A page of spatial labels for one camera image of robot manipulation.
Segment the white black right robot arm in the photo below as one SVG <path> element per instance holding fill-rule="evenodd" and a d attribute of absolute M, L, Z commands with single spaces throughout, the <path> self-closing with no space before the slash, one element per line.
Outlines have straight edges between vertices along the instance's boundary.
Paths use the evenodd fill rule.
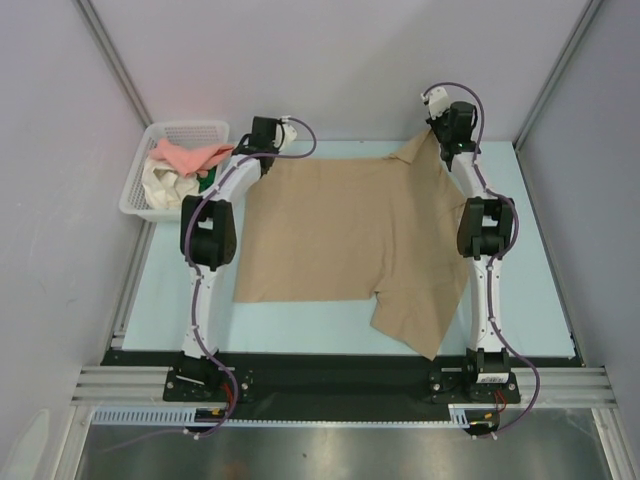
<path fill-rule="evenodd" d="M 435 134 L 440 158 L 466 197 L 456 248 L 469 268 L 472 324 L 462 371 L 455 380 L 443 374 L 431 388 L 450 390 L 455 400 L 493 403 L 504 409 L 520 401 L 500 320 L 502 257 L 511 246 L 514 213 L 509 202 L 490 193 L 480 168 L 479 143 L 472 139 L 478 122 L 476 106 L 451 101 L 442 89 L 426 95 L 427 124 Z"/>

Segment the aluminium front rail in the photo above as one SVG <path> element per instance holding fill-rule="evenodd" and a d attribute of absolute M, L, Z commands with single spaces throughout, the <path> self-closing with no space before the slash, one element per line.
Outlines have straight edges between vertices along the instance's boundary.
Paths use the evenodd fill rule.
<path fill-rule="evenodd" d="M 162 366 L 88 366 L 72 393 L 73 405 L 159 405 L 170 369 Z M 537 408 L 614 408 L 603 368 L 541 368 Z"/>

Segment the left aluminium corner post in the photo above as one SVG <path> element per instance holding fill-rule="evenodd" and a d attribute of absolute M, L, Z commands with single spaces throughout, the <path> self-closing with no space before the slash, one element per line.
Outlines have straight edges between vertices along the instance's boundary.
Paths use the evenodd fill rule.
<path fill-rule="evenodd" d="M 94 3 L 90 0 L 73 0 L 72 4 L 118 84 L 125 101 L 138 122 L 147 128 L 153 122 L 152 117 Z"/>

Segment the cream white cloth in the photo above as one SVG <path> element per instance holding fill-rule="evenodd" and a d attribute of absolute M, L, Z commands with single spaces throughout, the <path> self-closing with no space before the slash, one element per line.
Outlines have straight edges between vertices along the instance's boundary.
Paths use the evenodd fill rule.
<path fill-rule="evenodd" d="M 150 157 L 144 162 L 141 185 L 147 204 L 155 210 L 179 209 L 186 196 L 199 193 L 195 174 L 183 177 L 166 162 Z"/>

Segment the right aluminium corner post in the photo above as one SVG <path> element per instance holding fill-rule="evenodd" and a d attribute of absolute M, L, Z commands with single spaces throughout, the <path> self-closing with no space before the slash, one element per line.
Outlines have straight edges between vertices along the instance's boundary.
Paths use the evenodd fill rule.
<path fill-rule="evenodd" d="M 583 9 L 572 27 L 565 43 L 563 44 L 554 64 L 546 77 L 541 90 L 538 92 L 533 105 L 529 109 L 515 140 L 512 142 L 515 152 L 519 152 L 542 115 L 556 87 L 562 80 L 565 71 L 572 62 L 579 47 L 586 35 L 589 33 L 591 25 L 600 13 L 603 0 L 589 0 L 585 2 Z"/>

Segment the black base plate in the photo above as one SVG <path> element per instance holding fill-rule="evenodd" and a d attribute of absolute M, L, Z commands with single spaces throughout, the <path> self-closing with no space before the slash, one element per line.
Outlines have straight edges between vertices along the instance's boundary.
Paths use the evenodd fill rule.
<path fill-rule="evenodd" d="M 108 351 L 101 364 L 117 373 L 156 373 L 155 399 L 193 406 L 194 423 L 231 415 L 239 421 L 428 422 L 448 418 L 453 404 L 523 406 L 537 376 L 575 370 L 577 358 L 511 359 L 504 385 L 475 384 L 460 356 L 223 353 L 225 374 L 212 362 L 178 352 Z"/>

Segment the white plastic basket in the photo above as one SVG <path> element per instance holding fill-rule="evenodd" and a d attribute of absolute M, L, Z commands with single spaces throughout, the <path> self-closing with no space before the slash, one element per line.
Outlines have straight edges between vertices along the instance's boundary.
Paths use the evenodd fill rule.
<path fill-rule="evenodd" d="M 160 140 L 187 150 L 226 143 L 229 124 L 222 120 L 174 120 L 152 123 L 146 128 L 134 155 L 121 194 L 119 208 L 122 213 L 136 215 L 149 222 L 178 221 L 180 205 L 178 192 L 199 186 L 195 176 L 182 179 L 169 165 L 148 162 L 149 153 Z"/>

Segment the beige t shirt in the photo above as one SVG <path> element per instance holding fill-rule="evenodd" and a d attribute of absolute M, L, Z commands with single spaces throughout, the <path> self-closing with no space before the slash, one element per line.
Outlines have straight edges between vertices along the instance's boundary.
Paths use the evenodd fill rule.
<path fill-rule="evenodd" d="M 234 298 L 375 299 L 372 326 L 433 358 L 467 284 L 464 203 L 430 132 L 383 157 L 279 159 L 246 197 Z"/>

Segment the green cloth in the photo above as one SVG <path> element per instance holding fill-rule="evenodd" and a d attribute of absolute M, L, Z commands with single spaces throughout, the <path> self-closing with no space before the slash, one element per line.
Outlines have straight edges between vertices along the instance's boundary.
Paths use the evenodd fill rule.
<path fill-rule="evenodd" d="M 215 182 L 216 179 L 217 168 L 213 167 L 210 170 L 206 170 L 204 172 L 199 172 L 197 174 L 197 180 L 199 184 L 199 192 L 203 193 L 207 189 L 209 189 Z"/>

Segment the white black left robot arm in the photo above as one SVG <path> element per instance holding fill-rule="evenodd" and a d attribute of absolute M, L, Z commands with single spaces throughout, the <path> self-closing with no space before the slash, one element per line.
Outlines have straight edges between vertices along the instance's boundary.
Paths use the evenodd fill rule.
<path fill-rule="evenodd" d="M 230 392 L 224 370 L 208 356 L 218 347 L 210 321 L 221 317 L 222 284 L 237 251 L 234 206 L 268 173 L 285 146 L 287 123 L 285 117 L 256 116 L 217 168 L 212 186 L 182 202 L 180 251 L 189 266 L 191 302 L 182 350 L 167 375 L 166 401 L 219 401 L 220 392 Z"/>

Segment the pink cloth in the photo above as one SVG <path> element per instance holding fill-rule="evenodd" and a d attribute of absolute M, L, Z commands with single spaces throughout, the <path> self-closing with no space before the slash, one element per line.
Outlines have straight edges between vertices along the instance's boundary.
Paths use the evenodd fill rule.
<path fill-rule="evenodd" d="M 228 159 L 233 150 L 232 144 L 224 143 L 188 149 L 163 138 L 149 152 L 149 157 L 156 161 L 166 162 L 183 177 L 192 174 L 205 176 L 209 170 Z"/>

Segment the aluminium corner post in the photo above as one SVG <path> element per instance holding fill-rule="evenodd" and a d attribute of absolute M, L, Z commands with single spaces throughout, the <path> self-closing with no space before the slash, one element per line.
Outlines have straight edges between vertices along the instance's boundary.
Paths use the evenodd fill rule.
<path fill-rule="evenodd" d="M 565 43 L 563 44 L 554 64 L 546 77 L 541 90 L 538 92 L 533 105 L 529 109 L 515 140 L 512 142 L 515 152 L 519 152 L 542 115 L 556 87 L 562 80 L 565 71 L 572 62 L 579 47 L 586 35 L 589 33 L 591 25 L 600 13 L 603 0 L 589 0 L 585 2 L 583 9 L 572 27 Z"/>
<path fill-rule="evenodd" d="M 152 117 L 94 3 L 90 0 L 73 0 L 72 4 L 118 84 L 125 101 L 138 122 L 147 128 L 153 122 Z"/>

